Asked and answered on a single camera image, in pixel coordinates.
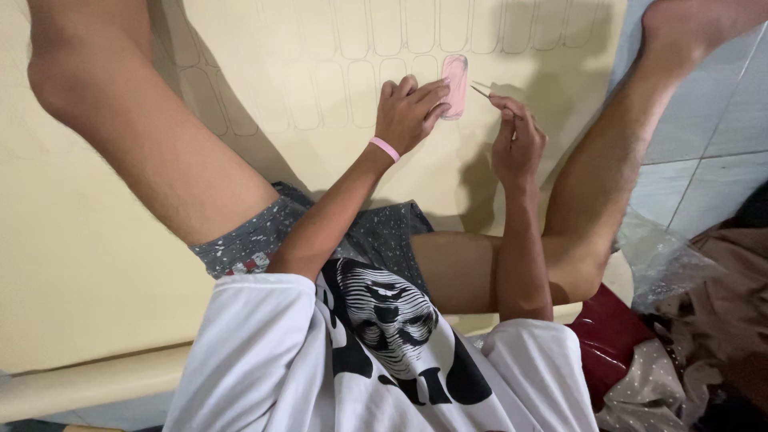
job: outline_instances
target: pink wristband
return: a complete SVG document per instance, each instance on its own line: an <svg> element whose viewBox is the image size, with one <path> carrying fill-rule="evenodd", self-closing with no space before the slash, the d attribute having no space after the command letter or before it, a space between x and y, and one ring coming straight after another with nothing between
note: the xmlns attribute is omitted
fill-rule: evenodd
<svg viewBox="0 0 768 432"><path fill-rule="evenodd" d="M368 142L378 145L383 151L386 151L388 155L392 156L392 159L395 159L395 162L400 160L400 155L397 154L397 150L392 148L391 145L384 142L381 138L373 137L369 139Z"/></svg>

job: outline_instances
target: hand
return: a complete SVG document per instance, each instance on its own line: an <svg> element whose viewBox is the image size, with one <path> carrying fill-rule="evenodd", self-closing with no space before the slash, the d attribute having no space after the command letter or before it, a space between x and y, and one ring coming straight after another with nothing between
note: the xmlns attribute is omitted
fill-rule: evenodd
<svg viewBox="0 0 768 432"><path fill-rule="evenodd" d="M505 190L535 186L536 171L548 137L525 105L491 93L502 112L502 126L493 143L493 172Z"/></svg>
<svg viewBox="0 0 768 432"><path fill-rule="evenodd" d="M450 104L438 104L449 93L445 80L430 82L421 88L413 75L403 78L400 85L385 82L376 116L376 137L386 141L400 156L413 150L451 108Z"/></svg>

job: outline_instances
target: brown cloth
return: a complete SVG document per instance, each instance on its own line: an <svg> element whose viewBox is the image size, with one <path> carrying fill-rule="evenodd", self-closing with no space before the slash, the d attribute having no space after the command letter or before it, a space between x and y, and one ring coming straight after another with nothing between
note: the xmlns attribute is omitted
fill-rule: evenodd
<svg viewBox="0 0 768 432"><path fill-rule="evenodd" d="M727 272L659 312L689 362L716 359L725 381L768 413L768 228L714 229L693 243Z"/></svg>

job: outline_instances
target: pink colored pencil marking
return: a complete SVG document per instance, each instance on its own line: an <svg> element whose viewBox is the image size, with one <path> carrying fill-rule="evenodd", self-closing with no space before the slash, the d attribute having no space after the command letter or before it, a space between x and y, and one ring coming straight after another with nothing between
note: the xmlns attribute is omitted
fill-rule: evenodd
<svg viewBox="0 0 768 432"><path fill-rule="evenodd" d="M448 102L451 109L442 115L443 120L459 120L464 114L467 95L467 58L461 54L449 55L442 63L442 77L451 79L451 93L440 102Z"/></svg>

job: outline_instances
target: knee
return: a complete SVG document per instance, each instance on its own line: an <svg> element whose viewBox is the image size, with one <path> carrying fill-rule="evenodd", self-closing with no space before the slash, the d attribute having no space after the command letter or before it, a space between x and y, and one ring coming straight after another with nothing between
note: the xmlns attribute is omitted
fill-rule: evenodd
<svg viewBox="0 0 768 432"><path fill-rule="evenodd" d="M145 49L119 28L110 28L88 10L67 12L32 11L32 56L27 66L30 88L40 105L64 123L99 79L111 79L105 70L121 58L136 54L151 61Z"/></svg>
<svg viewBox="0 0 768 432"><path fill-rule="evenodd" d="M610 250L594 245L565 248L549 238L543 240L553 301L569 304L592 298L600 288Z"/></svg>

